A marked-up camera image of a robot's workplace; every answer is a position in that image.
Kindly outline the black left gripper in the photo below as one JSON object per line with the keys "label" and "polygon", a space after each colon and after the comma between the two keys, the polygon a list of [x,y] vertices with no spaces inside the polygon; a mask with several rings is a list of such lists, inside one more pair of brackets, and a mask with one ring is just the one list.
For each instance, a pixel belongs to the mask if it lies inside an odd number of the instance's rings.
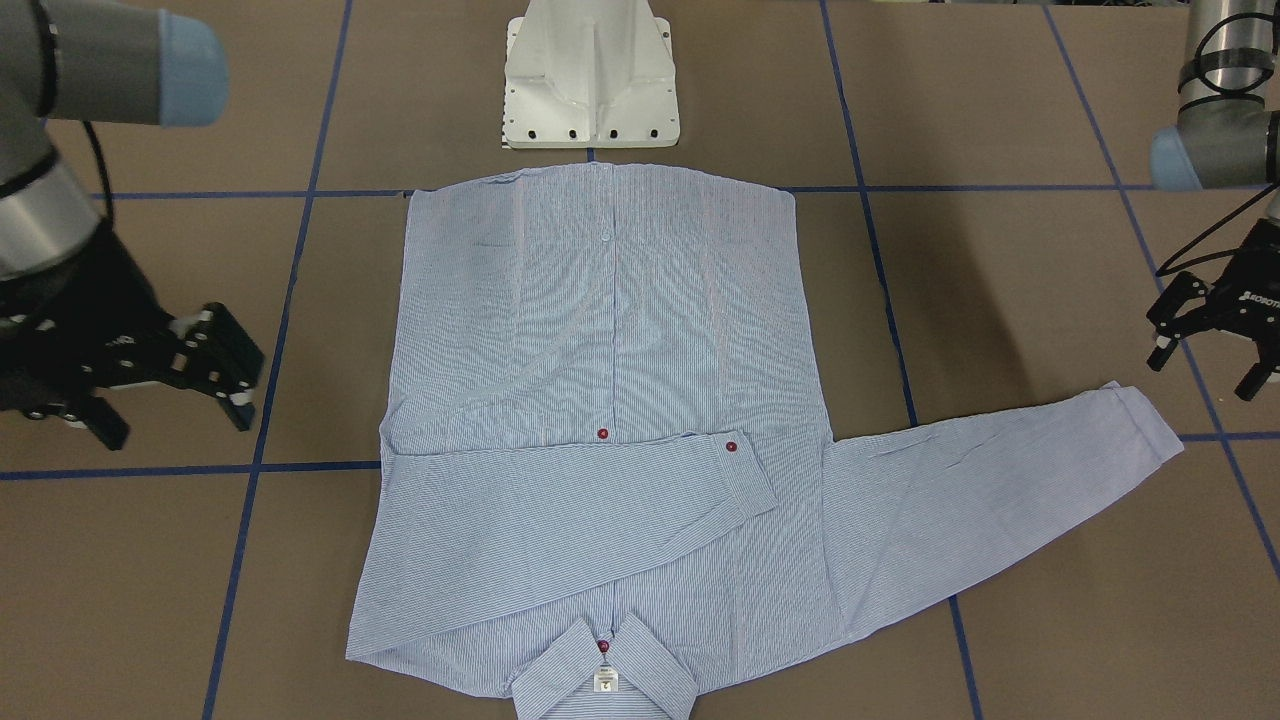
{"label": "black left gripper", "polygon": [[1146,314],[1155,328],[1147,366],[1161,372],[1179,345],[1194,334],[1221,331],[1253,341],[1257,361],[1236,384],[1252,401],[1279,374],[1279,228],[1265,218],[1252,227],[1213,283],[1180,272]]}

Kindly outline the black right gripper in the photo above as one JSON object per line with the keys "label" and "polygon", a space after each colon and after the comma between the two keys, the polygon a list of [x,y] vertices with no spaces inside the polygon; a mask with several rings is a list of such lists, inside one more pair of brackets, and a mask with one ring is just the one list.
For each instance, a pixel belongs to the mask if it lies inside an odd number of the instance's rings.
{"label": "black right gripper", "polygon": [[[247,432],[265,364],[261,348],[223,304],[206,304],[186,332],[113,232],[96,232],[70,256],[3,281],[3,410],[63,405],[105,448],[124,447],[131,427],[96,395],[141,382],[215,398]],[[186,365],[174,361],[186,350]]]}

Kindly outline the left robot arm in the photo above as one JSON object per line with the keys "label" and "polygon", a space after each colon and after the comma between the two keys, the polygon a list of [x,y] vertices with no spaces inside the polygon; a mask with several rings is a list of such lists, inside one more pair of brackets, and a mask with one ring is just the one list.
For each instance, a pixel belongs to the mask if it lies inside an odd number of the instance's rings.
{"label": "left robot arm", "polygon": [[1244,401],[1279,374],[1279,118],[1265,106],[1277,77],[1277,13],[1275,1],[1190,4],[1178,118],[1149,146],[1157,190],[1253,186],[1242,210],[1267,206],[1234,249],[1197,254],[1210,237],[1202,231],[1172,252],[1157,270],[1167,287],[1147,313],[1156,332],[1147,363],[1155,370],[1194,334],[1216,331],[1251,341],[1257,359],[1235,388]]}

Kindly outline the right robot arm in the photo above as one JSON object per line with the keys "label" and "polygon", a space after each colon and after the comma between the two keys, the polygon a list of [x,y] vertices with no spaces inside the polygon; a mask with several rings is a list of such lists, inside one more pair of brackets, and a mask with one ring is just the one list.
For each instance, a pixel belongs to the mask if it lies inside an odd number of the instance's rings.
{"label": "right robot arm", "polygon": [[116,233],[95,124],[205,127],[229,97],[215,31],[115,1],[1,8],[3,410],[111,451],[131,428],[100,389],[165,384],[251,428],[261,348],[223,304],[168,313]]}

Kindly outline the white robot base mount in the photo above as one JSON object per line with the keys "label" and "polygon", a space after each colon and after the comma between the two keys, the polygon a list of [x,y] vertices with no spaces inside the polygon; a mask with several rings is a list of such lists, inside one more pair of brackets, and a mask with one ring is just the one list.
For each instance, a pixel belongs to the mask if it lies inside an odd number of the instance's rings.
{"label": "white robot base mount", "polygon": [[648,1],[532,1],[506,27],[512,150],[667,149],[681,119],[672,28]]}

